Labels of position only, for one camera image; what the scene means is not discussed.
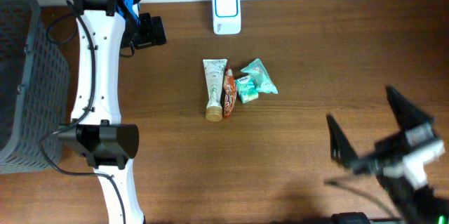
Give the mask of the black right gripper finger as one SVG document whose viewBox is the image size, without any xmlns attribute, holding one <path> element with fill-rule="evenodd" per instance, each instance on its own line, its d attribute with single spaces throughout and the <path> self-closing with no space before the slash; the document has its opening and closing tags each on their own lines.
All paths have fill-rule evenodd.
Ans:
<svg viewBox="0 0 449 224">
<path fill-rule="evenodd" d="M 407 131 L 422 124 L 434 122 L 434 118 L 430 114 L 411 103 L 393 86 L 385 86 L 385 89 L 387 101 L 401 130 Z"/>
<path fill-rule="evenodd" d="M 334 162 L 346 169 L 350 169 L 358 160 L 358 155 L 350 145 L 349 140 L 336 122 L 334 116 L 327 114 L 326 120 L 330 133 L 330 157 Z"/>
</svg>

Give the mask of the white Pantene cream tube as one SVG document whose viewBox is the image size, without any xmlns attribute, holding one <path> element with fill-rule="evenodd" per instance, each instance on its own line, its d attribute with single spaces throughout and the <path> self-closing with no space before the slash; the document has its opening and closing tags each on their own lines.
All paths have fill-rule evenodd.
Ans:
<svg viewBox="0 0 449 224">
<path fill-rule="evenodd" d="M 221 97 L 226 66 L 227 59 L 203 60 L 203 68 L 208 91 L 208 103 L 206 105 L 206 119 L 208 121 L 221 121 L 223 117 Z"/>
</svg>

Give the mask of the orange snack packet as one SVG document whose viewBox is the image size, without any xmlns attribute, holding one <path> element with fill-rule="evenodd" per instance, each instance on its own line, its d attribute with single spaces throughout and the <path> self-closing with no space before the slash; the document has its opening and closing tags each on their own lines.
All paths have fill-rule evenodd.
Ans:
<svg viewBox="0 0 449 224">
<path fill-rule="evenodd" d="M 225 71 L 223 89 L 225 99 L 223 115 L 225 118 L 228 118 L 231 117 L 237 94 L 236 82 L 231 67 L 228 67 Z"/>
</svg>

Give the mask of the teal snack bag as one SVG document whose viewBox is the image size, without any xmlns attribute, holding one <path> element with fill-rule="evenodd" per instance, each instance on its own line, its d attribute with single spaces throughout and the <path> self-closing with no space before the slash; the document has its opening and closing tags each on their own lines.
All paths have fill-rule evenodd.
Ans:
<svg viewBox="0 0 449 224">
<path fill-rule="evenodd" d="M 271 80 L 265 66 L 259 58 L 256 58 L 248 66 L 241 69 L 242 73 L 249 74 L 255 81 L 255 88 L 259 93 L 278 94 L 277 87 Z"/>
</svg>

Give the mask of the teal Kleenex tissue pack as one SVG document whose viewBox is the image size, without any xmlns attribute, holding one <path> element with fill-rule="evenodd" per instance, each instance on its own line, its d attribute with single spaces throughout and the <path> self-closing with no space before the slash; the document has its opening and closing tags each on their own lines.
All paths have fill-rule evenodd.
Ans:
<svg viewBox="0 0 449 224">
<path fill-rule="evenodd" d="M 259 93 L 256 90 L 254 79 L 250 75 L 237 79 L 236 87 L 243 104 L 259 98 Z"/>
</svg>

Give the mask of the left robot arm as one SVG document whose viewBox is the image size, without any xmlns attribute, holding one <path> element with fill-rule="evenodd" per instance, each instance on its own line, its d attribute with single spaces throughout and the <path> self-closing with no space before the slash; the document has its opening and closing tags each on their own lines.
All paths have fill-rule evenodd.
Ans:
<svg viewBox="0 0 449 224">
<path fill-rule="evenodd" d="M 140 12 L 142 0 L 71 0 L 79 31 L 79 73 L 71 122 L 58 139 L 98 178 L 110 223 L 145 223 L 133 175 L 139 129 L 121 121 L 121 49 L 166 44 L 162 19 Z"/>
</svg>

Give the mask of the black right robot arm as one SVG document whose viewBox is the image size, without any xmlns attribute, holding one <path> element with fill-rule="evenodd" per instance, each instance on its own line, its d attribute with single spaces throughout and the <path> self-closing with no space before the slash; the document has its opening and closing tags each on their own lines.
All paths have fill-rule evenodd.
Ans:
<svg viewBox="0 0 449 224">
<path fill-rule="evenodd" d="M 385 89 L 399 132 L 376 142 L 373 152 L 360 157 L 334 116 L 327 114 L 330 158 L 353 176 L 376 177 L 404 223 L 447 223 L 448 199 L 434 194 L 425 171 L 445 154 L 443 139 L 433 128 L 434 117 L 393 86 Z"/>
</svg>

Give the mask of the white barcode scanner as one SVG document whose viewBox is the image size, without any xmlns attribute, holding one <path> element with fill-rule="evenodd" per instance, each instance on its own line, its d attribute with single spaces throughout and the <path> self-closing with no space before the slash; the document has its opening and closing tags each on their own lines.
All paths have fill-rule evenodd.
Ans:
<svg viewBox="0 0 449 224">
<path fill-rule="evenodd" d="M 216 35 L 241 31 L 241 0 L 212 0 L 213 31 Z"/>
</svg>

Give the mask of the grey plastic mesh basket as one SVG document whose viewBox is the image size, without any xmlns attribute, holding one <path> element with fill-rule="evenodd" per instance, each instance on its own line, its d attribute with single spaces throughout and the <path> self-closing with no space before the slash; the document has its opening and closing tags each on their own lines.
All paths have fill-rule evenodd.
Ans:
<svg viewBox="0 0 449 224">
<path fill-rule="evenodd" d="M 69 68 L 37 0 L 1 0 L 1 173 L 48 168 L 40 139 L 65 120 Z"/>
</svg>

